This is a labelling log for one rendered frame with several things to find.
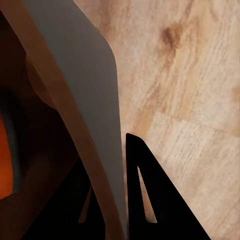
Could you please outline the trash can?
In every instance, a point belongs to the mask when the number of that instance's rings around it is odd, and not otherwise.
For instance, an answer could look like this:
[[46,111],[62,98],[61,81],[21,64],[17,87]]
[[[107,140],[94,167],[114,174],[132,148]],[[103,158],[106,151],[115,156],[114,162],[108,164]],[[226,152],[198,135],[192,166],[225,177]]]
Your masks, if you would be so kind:
[[105,223],[128,240],[117,64],[73,0],[0,0],[0,82],[18,94],[33,162],[0,199],[0,240],[21,240],[81,158]]

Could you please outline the can of soda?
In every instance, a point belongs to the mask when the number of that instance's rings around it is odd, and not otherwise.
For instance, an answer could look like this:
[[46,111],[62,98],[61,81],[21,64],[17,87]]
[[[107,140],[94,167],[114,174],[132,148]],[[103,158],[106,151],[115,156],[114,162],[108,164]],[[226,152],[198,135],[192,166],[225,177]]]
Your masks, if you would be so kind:
[[24,106],[19,95],[0,81],[0,199],[19,191],[33,160]]

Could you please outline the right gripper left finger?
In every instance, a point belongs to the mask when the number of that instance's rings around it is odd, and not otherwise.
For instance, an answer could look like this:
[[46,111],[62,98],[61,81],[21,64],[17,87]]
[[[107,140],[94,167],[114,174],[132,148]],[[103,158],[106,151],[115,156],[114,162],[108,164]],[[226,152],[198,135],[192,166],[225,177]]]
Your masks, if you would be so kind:
[[21,240],[105,240],[106,225],[93,188],[85,222],[79,222],[90,187],[79,158]]

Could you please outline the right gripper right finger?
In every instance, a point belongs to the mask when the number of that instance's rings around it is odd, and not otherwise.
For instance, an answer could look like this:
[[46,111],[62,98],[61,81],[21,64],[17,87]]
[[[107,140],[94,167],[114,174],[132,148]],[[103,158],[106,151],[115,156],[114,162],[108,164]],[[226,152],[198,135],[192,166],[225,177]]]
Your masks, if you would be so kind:
[[[145,141],[125,136],[129,240],[211,240]],[[157,223],[146,220],[140,169]]]

